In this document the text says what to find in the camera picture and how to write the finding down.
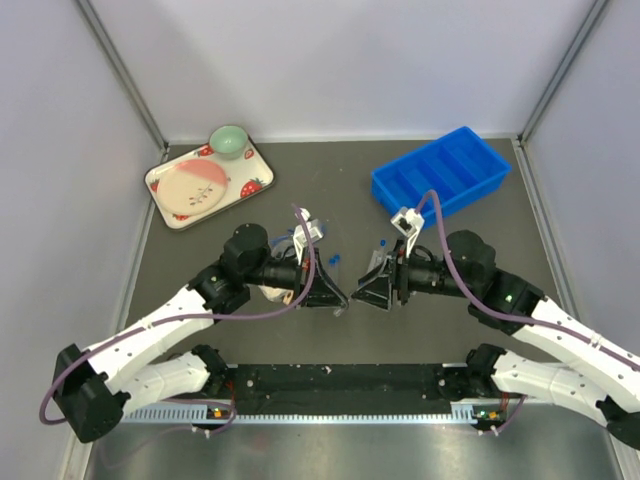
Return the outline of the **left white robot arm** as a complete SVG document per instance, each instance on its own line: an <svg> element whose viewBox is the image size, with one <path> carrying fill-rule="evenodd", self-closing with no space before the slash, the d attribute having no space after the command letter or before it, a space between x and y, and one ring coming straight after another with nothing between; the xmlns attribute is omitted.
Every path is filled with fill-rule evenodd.
<svg viewBox="0 0 640 480"><path fill-rule="evenodd" d="M148 405L189 395L230 397L229 367L213 347L198 345L164 362L158 357L221 320L239 318L252 287L286 310L347 309L315 246L323 236L322 223L310 220L274 248L262 226L242 224L219 259L158 309L108 340L63 349L51 393L63 423L80 442L92 443Z"/></svg>

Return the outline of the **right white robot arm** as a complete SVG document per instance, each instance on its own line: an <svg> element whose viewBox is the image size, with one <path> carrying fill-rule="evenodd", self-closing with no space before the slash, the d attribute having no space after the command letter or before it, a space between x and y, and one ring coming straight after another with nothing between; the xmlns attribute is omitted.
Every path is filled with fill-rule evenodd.
<svg viewBox="0 0 640 480"><path fill-rule="evenodd" d="M631 448L639 446L639 358L587 327L523 278L497 267L479 235L456 231L438 258L398 240L351 297L389 311L414 293L460 297L481 324L546 352L560 366L527 360L483 344L466 360L467 384L478 397L509 393L579 413Z"/></svg>

